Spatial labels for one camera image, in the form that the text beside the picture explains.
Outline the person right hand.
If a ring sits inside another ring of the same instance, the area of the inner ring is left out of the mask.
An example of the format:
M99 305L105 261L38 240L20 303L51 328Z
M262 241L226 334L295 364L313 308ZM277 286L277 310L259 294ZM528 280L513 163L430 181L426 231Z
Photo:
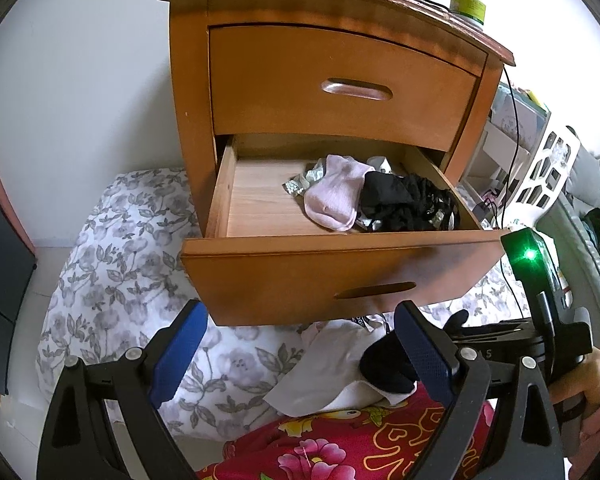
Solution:
M582 393L585 410L580 429L579 452L569 457L569 479L581 479L600 452L600 349L593 348L584 360L548 388L554 404Z

